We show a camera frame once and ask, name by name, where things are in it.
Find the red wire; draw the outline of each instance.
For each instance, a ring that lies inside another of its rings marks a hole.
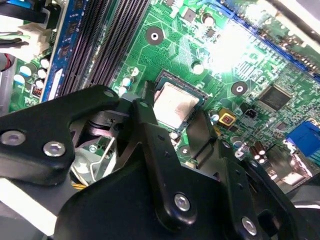
[[[4,70],[7,70],[8,68],[10,68],[12,66],[12,62],[10,60],[10,56],[8,53],[5,53],[4,55],[6,57],[6,65],[4,67]]]

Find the screw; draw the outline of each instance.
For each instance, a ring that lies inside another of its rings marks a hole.
[[[243,227],[248,231],[248,233],[250,233],[252,236],[257,235],[257,228],[248,217],[244,216],[241,221]]]
[[[251,163],[251,165],[254,166],[255,168],[258,167],[258,164],[257,164],[255,161],[251,160],[250,163]]]
[[[18,146],[26,140],[26,136],[20,131],[6,131],[1,135],[1,143],[9,146]]]
[[[140,102],[140,105],[141,105],[141,106],[143,106],[143,107],[145,107],[145,108],[147,108],[147,107],[148,107],[148,104],[146,104],[146,103],[145,103],[145,102],[143,102],[143,101],[141,101],[141,102]]]
[[[187,212],[190,209],[190,202],[188,198],[180,193],[174,196],[175,205],[183,212]]]
[[[90,145],[89,146],[89,152],[90,153],[95,153],[96,151],[98,150],[97,146],[96,145]]]
[[[49,157],[61,157],[66,152],[66,147],[58,141],[50,141],[43,147],[43,152]]]

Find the black ram slot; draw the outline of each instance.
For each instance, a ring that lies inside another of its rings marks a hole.
[[[115,16],[102,43],[97,64],[89,76],[91,85],[108,86],[127,51],[137,28],[149,6],[150,0],[127,0],[118,5]]]
[[[101,26],[106,21],[112,0],[91,0],[82,19],[77,45],[72,52],[70,64],[66,70],[65,81],[60,95],[66,95],[79,90],[86,67],[90,61],[98,41]]]

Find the motherboard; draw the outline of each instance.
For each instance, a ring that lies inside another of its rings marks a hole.
[[[275,149],[311,156],[288,136],[305,122],[320,125],[320,46],[267,0],[93,2],[68,8],[78,15],[66,15],[43,90],[36,92],[38,73],[15,84],[10,112],[96,84],[141,97],[152,81],[158,123],[191,168],[199,166],[187,129],[200,112],[240,160],[254,158],[269,169]],[[82,24],[72,20],[77,16]],[[31,61],[37,70],[47,55]],[[25,64],[18,60],[17,71]],[[108,142],[85,149],[102,156]],[[305,179],[319,172],[312,169]]]

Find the blue port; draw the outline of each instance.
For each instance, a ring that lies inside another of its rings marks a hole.
[[[305,121],[288,134],[287,141],[320,166],[320,128]]]

